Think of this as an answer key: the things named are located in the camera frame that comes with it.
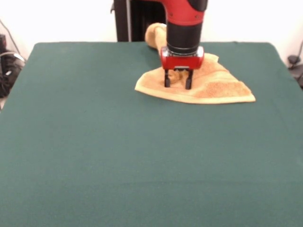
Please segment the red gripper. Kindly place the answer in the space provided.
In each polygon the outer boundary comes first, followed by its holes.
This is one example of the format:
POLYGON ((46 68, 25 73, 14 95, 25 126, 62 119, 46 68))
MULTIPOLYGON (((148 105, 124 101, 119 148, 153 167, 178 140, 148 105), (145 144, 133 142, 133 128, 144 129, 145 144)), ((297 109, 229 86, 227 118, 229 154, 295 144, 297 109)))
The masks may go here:
POLYGON ((164 87, 170 87, 169 70, 186 69, 186 89, 191 89, 193 70, 199 69, 204 60, 204 49, 198 48, 194 55, 174 55, 168 48, 161 48, 160 59, 165 71, 164 87))

